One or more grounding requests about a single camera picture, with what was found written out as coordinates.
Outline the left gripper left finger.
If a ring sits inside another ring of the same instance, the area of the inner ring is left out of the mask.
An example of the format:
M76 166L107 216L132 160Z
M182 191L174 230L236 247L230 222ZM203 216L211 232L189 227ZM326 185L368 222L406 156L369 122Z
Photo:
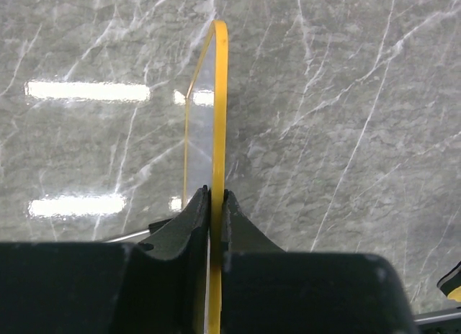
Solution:
M3 333L202 333L210 192L139 243L2 243Z

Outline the yellow framed whiteboard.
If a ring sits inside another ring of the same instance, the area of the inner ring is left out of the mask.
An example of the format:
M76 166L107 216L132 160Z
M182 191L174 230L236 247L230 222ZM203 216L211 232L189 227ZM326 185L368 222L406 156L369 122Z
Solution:
M205 185L210 190L207 239L206 333L219 333L222 307L220 232L225 190L228 29L211 22L186 94L182 205Z

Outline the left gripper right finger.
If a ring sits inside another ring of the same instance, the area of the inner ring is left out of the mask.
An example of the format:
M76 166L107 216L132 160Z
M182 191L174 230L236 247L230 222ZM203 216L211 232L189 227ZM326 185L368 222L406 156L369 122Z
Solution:
M370 253L286 252L223 203L223 333L417 333L395 269Z

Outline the yellow bone-shaped eraser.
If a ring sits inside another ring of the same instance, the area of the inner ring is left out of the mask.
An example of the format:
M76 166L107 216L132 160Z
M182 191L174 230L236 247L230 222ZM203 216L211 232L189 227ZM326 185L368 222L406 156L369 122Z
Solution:
M447 299L461 303L461 262L437 282L437 288Z

